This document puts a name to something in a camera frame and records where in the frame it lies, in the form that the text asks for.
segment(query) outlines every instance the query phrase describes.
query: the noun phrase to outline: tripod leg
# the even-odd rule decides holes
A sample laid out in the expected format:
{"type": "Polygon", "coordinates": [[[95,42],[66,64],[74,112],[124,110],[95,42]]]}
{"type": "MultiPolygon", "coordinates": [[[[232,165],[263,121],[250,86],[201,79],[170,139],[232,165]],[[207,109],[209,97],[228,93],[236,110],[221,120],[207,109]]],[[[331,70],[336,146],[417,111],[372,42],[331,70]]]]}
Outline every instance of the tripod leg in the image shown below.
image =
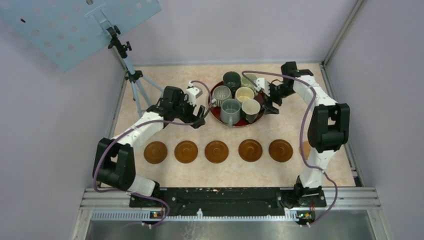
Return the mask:
{"type": "Polygon", "coordinates": [[[162,93],[164,92],[164,89],[161,86],[159,86],[156,82],[154,82],[152,79],[150,79],[150,77],[144,75],[142,76],[142,78],[146,80],[149,84],[153,85],[153,87],[157,88],[162,93]]]}
{"type": "Polygon", "coordinates": [[[140,93],[143,96],[144,100],[146,101],[147,105],[150,107],[152,105],[152,103],[150,102],[149,96],[147,96],[147,93],[146,93],[142,83],[140,82],[140,79],[135,81],[135,83],[137,84],[138,89],[140,90],[140,93]]]}
{"type": "Polygon", "coordinates": [[[142,107],[140,106],[139,95],[137,94],[137,88],[134,82],[131,82],[131,88],[132,88],[132,95],[134,96],[134,99],[135,99],[135,104],[137,105],[138,116],[141,118],[143,115],[142,107]]]}

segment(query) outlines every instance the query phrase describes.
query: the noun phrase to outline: tripod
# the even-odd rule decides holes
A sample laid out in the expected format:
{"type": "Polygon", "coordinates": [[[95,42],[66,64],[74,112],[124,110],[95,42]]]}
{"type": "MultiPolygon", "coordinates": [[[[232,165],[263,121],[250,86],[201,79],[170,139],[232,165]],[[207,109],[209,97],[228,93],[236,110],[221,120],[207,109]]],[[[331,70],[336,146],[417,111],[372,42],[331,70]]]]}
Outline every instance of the tripod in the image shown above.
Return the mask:
{"type": "Polygon", "coordinates": [[[121,31],[119,30],[119,28],[115,25],[113,26],[113,28],[109,27],[107,31],[112,37],[112,39],[110,40],[110,44],[107,48],[111,49],[115,46],[120,57],[122,58],[123,62],[126,65],[126,69],[128,70],[127,71],[128,76],[126,76],[125,79],[131,82],[133,99],[135,101],[135,104],[137,105],[138,116],[141,118],[145,110],[142,110],[142,107],[140,106],[140,100],[139,100],[139,95],[137,94],[137,88],[140,91],[140,94],[143,96],[148,106],[151,106],[152,102],[150,101],[149,96],[147,96],[147,93],[142,83],[140,82],[140,78],[143,78],[144,80],[146,80],[146,82],[151,84],[153,87],[157,88],[162,93],[164,92],[164,89],[161,88],[161,86],[156,84],[149,77],[147,77],[146,75],[143,75],[143,72],[141,70],[136,71],[134,69],[133,64],[131,63],[131,60],[128,58],[128,54],[127,54],[127,50],[131,51],[133,49],[131,48],[129,41],[126,42],[126,45],[121,44],[120,40],[118,39],[118,34],[121,34],[121,31]]]}

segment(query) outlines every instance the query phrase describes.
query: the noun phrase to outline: blue perforated board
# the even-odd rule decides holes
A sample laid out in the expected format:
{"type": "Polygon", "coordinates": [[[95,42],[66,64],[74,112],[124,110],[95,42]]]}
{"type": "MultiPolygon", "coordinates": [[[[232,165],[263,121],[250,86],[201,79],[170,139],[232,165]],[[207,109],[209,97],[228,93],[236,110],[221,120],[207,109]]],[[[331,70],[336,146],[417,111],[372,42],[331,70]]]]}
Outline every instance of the blue perforated board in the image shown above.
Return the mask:
{"type": "Polygon", "coordinates": [[[107,46],[111,25],[123,35],[159,11],[157,0],[0,0],[0,16],[62,71],[107,46]]]}

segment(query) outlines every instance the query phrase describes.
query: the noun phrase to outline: perforated panel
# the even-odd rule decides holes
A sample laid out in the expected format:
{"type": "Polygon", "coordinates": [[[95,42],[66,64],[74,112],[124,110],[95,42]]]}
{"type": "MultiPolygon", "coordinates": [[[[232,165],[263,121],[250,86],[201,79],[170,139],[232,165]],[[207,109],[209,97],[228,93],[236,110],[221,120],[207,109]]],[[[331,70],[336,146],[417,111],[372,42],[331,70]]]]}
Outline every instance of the perforated panel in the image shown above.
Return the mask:
{"type": "Polygon", "coordinates": [[[108,27],[123,35],[160,10],[157,0],[0,0],[0,16],[62,71],[108,45],[108,27]]]}
{"type": "MultiPolygon", "coordinates": [[[[165,221],[199,221],[199,222],[257,222],[257,221],[299,221],[295,210],[285,210],[284,216],[168,216],[165,221]]],[[[148,210],[95,210],[92,221],[141,221],[157,222],[160,219],[150,219],[148,210]]]]}

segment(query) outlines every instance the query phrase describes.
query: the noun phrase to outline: beige cup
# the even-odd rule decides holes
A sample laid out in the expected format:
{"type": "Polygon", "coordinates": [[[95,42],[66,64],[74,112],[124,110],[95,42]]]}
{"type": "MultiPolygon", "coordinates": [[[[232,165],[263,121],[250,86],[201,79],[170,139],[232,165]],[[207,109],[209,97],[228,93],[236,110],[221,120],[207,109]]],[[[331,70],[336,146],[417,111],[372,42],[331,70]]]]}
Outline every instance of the beige cup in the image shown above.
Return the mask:
{"type": "MultiPolygon", "coordinates": [[[[252,73],[246,73],[245,75],[254,82],[256,81],[256,79],[258,79],[258,77],[252,73]]],[[[254,95],[255,96],[258,95],[258,92],[255,90],[255,86],[253,85],[253,83],[249,81],[247,78],[245,78],[245,76],[243,75],[241,76],[241,86],[252,89],[254,92],[254,95]]]]}
{"type": "Polygon", "coordinates": [[[239,101],[241,104],[248,99],[253,99],[254,97],[255,97],[255,93],[253,92],[253,90],[246,86],[240,87],[235,92],[235,99],[239,101]]]}

